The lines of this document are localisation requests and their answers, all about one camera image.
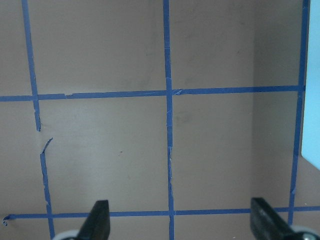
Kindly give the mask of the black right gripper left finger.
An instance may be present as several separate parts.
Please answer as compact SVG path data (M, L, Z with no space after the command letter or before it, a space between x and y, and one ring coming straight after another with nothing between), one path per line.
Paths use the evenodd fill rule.
M81 226L77 240L107 240L110 236L111 221L108 200L95 202L88 217Z

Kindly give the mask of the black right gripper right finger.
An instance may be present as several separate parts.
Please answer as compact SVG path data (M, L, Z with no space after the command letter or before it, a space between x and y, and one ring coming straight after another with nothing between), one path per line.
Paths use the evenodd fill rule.
M256 240L303 240L262 198L250 201L250 229Z

